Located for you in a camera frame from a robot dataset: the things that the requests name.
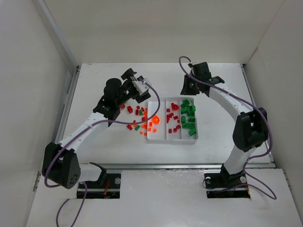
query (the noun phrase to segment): red plastic piece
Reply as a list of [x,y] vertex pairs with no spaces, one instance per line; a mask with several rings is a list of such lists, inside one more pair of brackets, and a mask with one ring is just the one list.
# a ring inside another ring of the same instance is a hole
[[128,110],[128,112],[129,112],[130,114],[133,112],[133,109],[132,109],[132,107],[131,107],[130,105],[127,107],[127,110]]
[[172,110],[178,110],[179,106],[177,104],[172,103],[171,108],[172,108]]

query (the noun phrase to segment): white enclosure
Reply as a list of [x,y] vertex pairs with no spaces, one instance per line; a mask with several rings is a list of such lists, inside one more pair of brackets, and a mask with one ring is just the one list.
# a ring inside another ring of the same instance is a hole
[[[84,163],[93,159],[107,168],[123,169],[124,191],[123,199],[113,203],[87,200],[75,226],[88,220],[100,226],[101,219],[119,209],[123,215],[114,224],[121,226],[134,215],[124,213],[132,207],[140,218],[125,226],[156,219],[151,224],[180,226],[191,220],[191,226],[237,226],[246,221],[248,226],[301,227],[297,210],[302,220],[302,21],[301,0],[0,0],[0,226],[55,226],[58,208],[66,198],[75,198],[75,188],[47,189],[43,180],[38,182],[45,146],[77,128],[97,104],[106,80],[130,67],[150,77],[161,97],[179,96],[183,73],[176,62],[187,55],[195,62],[210,62],[213,76],[224,78],[238,95],[267,110],[272,156],[256,159],[249,167],[276,189],[280,200],[268,201],[254,190],[251,202],[200,197],[205,193],[200,174],[220,168],[226,160],[234,126],[227,113],[200,95],[195,96],[199,139],[190,152],[184,146],[146,146],[142,136],[113,125],[110,130],[121,142],[110,144],[110,136],[100,135],[79,155]],[[256,154],[265,150],[263,144]],[[154,164],[160,169],[195,165],[198,170],[124,170]],[[190,196],[185,195],[186,184],[192,186]],[[220,208],[221,217],[230,213],[217,222],[208,209],[200,210],[196,198],[211,209]],[[141,202],[138,207],[132,203],[136,199]],[[62,226],[70,226],[79,203],[72,200],[63,208]],[[152,204],[151,209],[144,210],[144,203]],[[158,206],[176,210],[162,215]],[[248,208],[250,213],[238,219],[235,208]],[[100,210],[108,213],[98,215]]]

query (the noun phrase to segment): white table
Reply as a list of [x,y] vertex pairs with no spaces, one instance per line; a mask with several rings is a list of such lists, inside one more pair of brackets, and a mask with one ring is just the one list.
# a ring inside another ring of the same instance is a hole
[[[109,78],[120,78],[133,68],[147,77],[160,97],[179,97],[183,87],[184,73],[177,63],[120,63],[82,64],[75,89],[64,136],[81,125],[103,95]],[[250,100],[240,64],[210,63],[213,76],[220,76],[240,97]],[[233,119],[215,101],[204,94],[191,96],[195,99],[199,139],[195,145],[148,144],[146,137],[137,131],[129,131],[125,125],[113,124],[88,144],[85,151],[78,152],[80,163],[94,161],[102,164],[221,164],[228,158],[232,148]],[[127,105],[137,106],[131,100]],[[133,121],[134,114],[123,110],[120,121]],[[254,154],[266,151],[265,144]],[[253,160],[259,164],[270,163],[268,156]]]

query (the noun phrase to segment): green cube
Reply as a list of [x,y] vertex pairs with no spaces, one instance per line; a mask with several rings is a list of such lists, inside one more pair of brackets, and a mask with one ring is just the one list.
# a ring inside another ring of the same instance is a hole
[[196,118],[194,116],[188,117],[189,122],[195,122]]
[[185,123],[186,122],[186,117],[185,116],[181,116],[181,122]]
[[190,136],[192,136],[192,135],[196,134],[197,131],[195,129],[192,129],[188,133],[189,133]]
[[186,108],[182,108],[181,109],[181,114],[186,114],[186,111],[187,111]]
[[184,104],[185,106],[190,105],[190,103],[189,103],[189,101],[188,101],[187,99],[185,99],[185,100],[183,101],[183,104]]

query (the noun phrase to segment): red block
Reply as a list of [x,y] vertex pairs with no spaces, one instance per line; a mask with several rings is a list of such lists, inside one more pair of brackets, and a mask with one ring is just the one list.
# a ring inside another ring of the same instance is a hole
[[128,112],[129,112],[130,114],[133,112],[133,109],[132,109],[132,107],[131,107],[130,105],[127,107],[127,110],[128,110]]

